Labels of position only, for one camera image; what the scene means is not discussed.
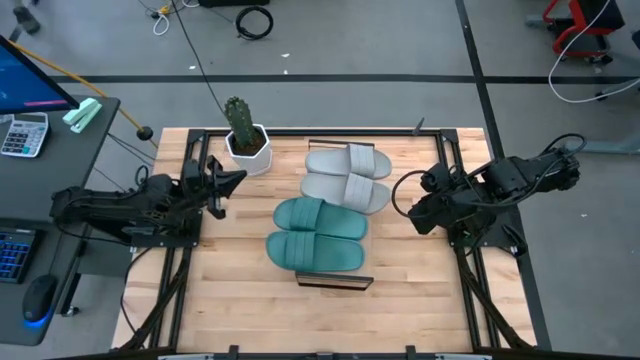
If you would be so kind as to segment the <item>backlit black keyboard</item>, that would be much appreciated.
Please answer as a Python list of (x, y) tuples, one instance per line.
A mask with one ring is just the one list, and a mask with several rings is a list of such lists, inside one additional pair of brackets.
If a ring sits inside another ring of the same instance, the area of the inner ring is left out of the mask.
[(36, 247), (36, 230), (0, 227), (0, 283), (20, 284)]

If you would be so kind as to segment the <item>grey rubber slide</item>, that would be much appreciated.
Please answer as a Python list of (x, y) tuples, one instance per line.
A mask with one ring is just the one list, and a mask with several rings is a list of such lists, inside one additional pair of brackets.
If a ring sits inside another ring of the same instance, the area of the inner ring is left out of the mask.
[(305, 160), (312, 173), (332, 176), (356, 174), (372, 180), (388, 177), (392, 172), (390, 158), (372, 146), (348, 143), (343, 148), (310, 152)]
[(346, 176), (308, 173), (301, 181), (300, 191), (365, 215), (381, 211), (391, 199), (387, 186), (354, 173)]

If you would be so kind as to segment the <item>computer monitor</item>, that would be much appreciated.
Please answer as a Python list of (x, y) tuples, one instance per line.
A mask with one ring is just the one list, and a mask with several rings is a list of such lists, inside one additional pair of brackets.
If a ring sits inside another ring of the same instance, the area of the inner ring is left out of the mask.
[(78, 107), (74, 97), (0, 35), (0, 115)]

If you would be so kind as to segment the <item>dark grey desk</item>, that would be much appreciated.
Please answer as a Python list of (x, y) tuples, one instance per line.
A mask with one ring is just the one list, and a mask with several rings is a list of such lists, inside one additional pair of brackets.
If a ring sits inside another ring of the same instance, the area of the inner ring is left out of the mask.
[[(62, 111), (51, 112), (51, 131), (36, 158), (0, 155), (0, 230), (41, 230), (31, 264), (20, 284), (0, 282), (0, 344), (36, 346), (62, 308), (65, 285), (79, 264), (84, 242), (61, 233), (49, 216), (52, 194), (83, 187), (93, 169), (120, 106), (117, 98), (101, 98), (102, 109), (81, 133), (70, 131)], [(22, 314), (22, 300), (36, 278), (50, 274), (57, 287), (48, 316), (30, 325)]]

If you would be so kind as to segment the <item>grey calculator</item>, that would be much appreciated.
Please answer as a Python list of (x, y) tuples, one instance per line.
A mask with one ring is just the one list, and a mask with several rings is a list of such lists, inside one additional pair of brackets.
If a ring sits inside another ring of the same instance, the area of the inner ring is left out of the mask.
[(0, 144), (0, 154), (9, 157), (36, 158), (50, 130), (46, 113), (25, 113), (10, 116), (11, 122)]

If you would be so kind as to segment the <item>black computer mouse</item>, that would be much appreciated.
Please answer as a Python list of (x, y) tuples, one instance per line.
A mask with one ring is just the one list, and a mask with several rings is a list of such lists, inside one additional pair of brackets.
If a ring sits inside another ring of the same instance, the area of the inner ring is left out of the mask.
[(22, 299), (22, 315), (27, 323), (40, 323), (48, 316), (57, 283), (53, 275), (39, 276), (30, 283)]

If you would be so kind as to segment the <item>red and black cart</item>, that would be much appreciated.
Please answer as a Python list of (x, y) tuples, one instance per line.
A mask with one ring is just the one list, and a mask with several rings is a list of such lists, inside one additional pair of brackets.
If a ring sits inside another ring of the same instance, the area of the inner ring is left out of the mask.
[(554, 36), (552, 50), (560, 61), (583, 58), (588, 63), (608, 65), (608, 36), (620, 30), (625, 21), (616, 0), (568, 0), (568, 17), (553, 17), (561, 0), (551, 0), (541, 15), (529, 15), (525, 25), (546, 29)]

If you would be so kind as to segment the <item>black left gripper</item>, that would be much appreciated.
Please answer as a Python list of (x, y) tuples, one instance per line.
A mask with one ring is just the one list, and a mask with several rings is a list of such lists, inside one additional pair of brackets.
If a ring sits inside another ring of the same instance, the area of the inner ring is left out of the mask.
[[(247, 176), (245, 170), (224, 171), (213, 155), (207, 155), (201, 168), (202, 185), (207, 194), (207, 211), (216, 219), (225, 218), (221, 197), (229, 198)], [(222, 195), (218, 187), (222, 184)]]

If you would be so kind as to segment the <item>grey table leg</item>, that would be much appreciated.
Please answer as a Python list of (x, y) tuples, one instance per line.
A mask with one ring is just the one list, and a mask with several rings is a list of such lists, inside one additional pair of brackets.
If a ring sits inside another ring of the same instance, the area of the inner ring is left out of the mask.
[[(640, 93), (640, 77), (604, 88), (595, 94), (594, 99), (597, 101), (604, 101), (613, 95), (617, 95), (629, 89), (635, 89)], [(571, 150), (580, 149), (583, 152), (594, 154), (640, 155), (640, 131), (628, 135), (625, 139), (620, 141), (588, 140), (585, 145), (581, 145), (580, 141), (567, 140), (566, 147)]]

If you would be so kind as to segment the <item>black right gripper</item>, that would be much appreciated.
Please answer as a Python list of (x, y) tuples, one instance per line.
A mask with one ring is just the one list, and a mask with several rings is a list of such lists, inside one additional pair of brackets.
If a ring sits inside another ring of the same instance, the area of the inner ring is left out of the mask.
[(408, 211), (411, 222), (417, 224), (417, 232), (427, 235), (440, 223), (456, 223), (472, 217), (475, 206), (473, 183), (437, 183), (425, 180), (424, 188), (429, 192), (427, 200), (419, 200)]

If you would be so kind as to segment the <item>white hexagonal plant pot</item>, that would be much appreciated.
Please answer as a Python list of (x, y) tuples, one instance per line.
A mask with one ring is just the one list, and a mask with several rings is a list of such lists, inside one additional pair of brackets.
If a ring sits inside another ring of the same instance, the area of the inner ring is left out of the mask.
[(231, 159), (241, 170), (246, 170), (249, 176), (258, 176), (268, 172), (272, 165), (271, 141), (266, 129), (261, 124), (256, 124), (254, 128), (264, 139), (264, 144), (254, 155), (240, 155), (233, 148), (234, 133), (229, 132), (225, 137), (227, 151)]

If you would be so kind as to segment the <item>green rubber slide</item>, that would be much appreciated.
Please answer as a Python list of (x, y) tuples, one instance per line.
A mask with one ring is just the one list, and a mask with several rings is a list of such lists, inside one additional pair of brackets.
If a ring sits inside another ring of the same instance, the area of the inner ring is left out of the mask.
[(283, 230), (311, 231), (357, 241), (368, 233), (368, 220), (364, 215), (312, 197), (281, 202), (274, 210), (273, 222)]
[(277, 231), (267, 237), (265, 246), (276, 266), (291, 271), (355, 271), (365, 262), (365, 251), (358, 241), (311, 231)]

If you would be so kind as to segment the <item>mint green stapler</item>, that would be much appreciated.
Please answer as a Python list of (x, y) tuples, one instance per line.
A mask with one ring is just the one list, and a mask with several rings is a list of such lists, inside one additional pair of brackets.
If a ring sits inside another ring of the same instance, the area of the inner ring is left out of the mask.
[(87, 98), (80, 103), (78, 109), (66, 113), (62, 120), (70, 127), (72, 132), (80, 134), (91, 123), (101, 108), (102, 104), (98, 100)]

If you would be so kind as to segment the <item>green cactus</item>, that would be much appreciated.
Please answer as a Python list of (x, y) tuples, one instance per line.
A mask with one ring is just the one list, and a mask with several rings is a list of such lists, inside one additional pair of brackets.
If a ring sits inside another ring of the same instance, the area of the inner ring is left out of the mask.
[(249, 152), (257, 144), (257, 135), (248, 104), (239, 97), (231, 97), (225, 103), (225, 116), (231, 126), (239, 151)]

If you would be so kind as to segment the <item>yellow pole with black knob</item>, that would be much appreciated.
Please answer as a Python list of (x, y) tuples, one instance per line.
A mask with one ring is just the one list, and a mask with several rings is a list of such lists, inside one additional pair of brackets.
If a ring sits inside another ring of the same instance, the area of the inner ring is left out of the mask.
[[(24, 55), (32, 58), (33, 60), (36, 60), (37, 62), (45, 65), (46, 67), (53, 69), (54, 71), (61, 73), (63, 75), (65, 75), (66, 77), (71, 78), (72, 80), (84, 85), (85, 87), (89, 88), (90, 90), (92, 90), (93, 92), (95, 92), (96, 94), (100, 95), (103, 98), (109, 97), (106, 93), (104, 93), (101, 89), (99, 89), (98, 87), (96, 87), (94, 84), (92, 84), (91, 82), (87, 81), (85, 78), (67, 71), (66, 69), (58, 66), (57, 64), (31, 52), (30, 50), (24, 48), (23, 46), (17, 44), (14, 41), (8, 40), (9, 44), (11, 44), (12, 46), (14, 46), (17, 50), (19, 50), (21, 53), (23, 53)], [(143, 126), (138, 123), (124, 108), (120, 107), (119, 108), (119, 113), (131, 124), (136, 128), (136, 131), (141, 132), (143, 130)]]

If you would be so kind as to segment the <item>person's foot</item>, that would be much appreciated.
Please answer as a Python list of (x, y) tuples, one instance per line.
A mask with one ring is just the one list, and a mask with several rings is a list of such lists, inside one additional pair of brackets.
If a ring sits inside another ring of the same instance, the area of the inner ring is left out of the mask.
[(34, 17), (31, 11), (25, 5), (15, 5), (13, 14), (17, 23), (29, 35), (34, 35), (41, 29), (40, 22)]

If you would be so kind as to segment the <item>wooden shelf with black frame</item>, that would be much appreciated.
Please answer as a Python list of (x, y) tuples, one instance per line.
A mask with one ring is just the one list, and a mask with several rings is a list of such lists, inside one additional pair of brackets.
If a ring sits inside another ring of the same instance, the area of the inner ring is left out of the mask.
[[(348, 145), (357, 144), (360, 146), (375, 147), (373, 143), (363, 142), (346, 142), (339, 140), (328, 139), (309, 139), (308, 148), (321, 145)], [(337, 290), (349, 290), (349, 291), (366, 291), (371, 284), (374, 283), (374, 278), (369, 276), (358, 275), (340, 275), (333, 273), (314, 273), (314, 272), (295, 272), (296, 282), (301, 287), (314, 287), (325, 289), (337, 289)]]

